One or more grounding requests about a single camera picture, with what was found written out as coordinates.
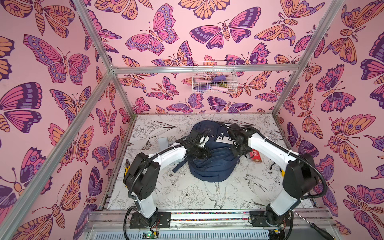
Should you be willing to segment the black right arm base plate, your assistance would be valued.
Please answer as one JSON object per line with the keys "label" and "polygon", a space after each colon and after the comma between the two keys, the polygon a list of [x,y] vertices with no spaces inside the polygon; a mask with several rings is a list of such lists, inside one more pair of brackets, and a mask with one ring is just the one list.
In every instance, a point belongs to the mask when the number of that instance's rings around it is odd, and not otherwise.
{"label": "black right arm base plate", "polygon": [[249,212],[248,222],[253,227],[270,227],[264,210],[254,210]]}

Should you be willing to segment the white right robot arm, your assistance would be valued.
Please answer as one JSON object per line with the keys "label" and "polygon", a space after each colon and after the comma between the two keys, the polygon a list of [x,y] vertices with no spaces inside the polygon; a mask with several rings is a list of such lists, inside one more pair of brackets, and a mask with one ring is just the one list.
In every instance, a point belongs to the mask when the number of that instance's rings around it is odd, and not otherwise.
{"label": "white right robot arm", "polygon": [[268,225],[280,225],[283,216],[303,200],[326,195],[326,180],[315,167],[312,155],[284,148],[252,126],[232,124],[228,127],[228,134],[234,141],[233,153],[236,157],[257,150],[278,165],[284,174],[283,189],[265,208],[264,216]]}

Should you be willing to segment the navy blue student backpack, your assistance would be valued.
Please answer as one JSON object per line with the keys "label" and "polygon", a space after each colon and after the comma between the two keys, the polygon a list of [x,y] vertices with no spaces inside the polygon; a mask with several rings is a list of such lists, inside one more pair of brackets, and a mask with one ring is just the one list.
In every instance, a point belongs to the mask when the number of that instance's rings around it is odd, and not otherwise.
{"label": "navy blue student backpack", "polygon": [[208,149],[208,156],[198,157],[189,154],[173,168],[173,172],[176,173],[187,163],[191,174],[201,181],[215,183],[228,179],[240,158],[235,157],[232,152],[233,141],[227,127],[205,120],[195,124],[192,130],[200,134],[208,133],[209,139],[204,145]]}

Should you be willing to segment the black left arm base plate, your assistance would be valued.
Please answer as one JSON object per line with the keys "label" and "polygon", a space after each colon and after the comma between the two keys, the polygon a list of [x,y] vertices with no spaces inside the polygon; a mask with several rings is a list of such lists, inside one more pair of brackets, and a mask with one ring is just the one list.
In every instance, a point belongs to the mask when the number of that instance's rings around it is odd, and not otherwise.
{"label": "black left arm base plate", "polygon": [[171,225],[171,212],[155,212],[151,217],[145,218],[140,213],[133,213],[130,221],[130,229],[144,229],[157,227],[169,229]]}

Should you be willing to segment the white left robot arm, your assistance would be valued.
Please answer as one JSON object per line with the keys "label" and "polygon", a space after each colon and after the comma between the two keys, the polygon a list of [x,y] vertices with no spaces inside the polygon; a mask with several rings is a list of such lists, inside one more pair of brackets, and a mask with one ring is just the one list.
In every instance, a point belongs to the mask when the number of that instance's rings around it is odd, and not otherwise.
{"label": "white left robot arm", "polygon": [[151,155],[139,153],[130,166],[126,167],[123,183],[128,189],[128,198],[135,203],[136,209],[144,219],[157,217],[152,193],[155,190],[161,169],[187,157],[210,157],[205,146],[209,140],[210,130],[199,132],[192,130],[170,147]]}

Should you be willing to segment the silver pencil case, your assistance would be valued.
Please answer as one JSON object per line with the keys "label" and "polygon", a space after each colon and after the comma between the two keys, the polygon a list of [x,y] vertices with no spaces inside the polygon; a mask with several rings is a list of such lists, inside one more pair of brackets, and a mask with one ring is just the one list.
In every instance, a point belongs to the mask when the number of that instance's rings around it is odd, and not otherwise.
{"label": "silver pencil case", "polygon": [[158,139],[159,149],[163,151],[169,147],[169,141],[167,137],[162,137]]}

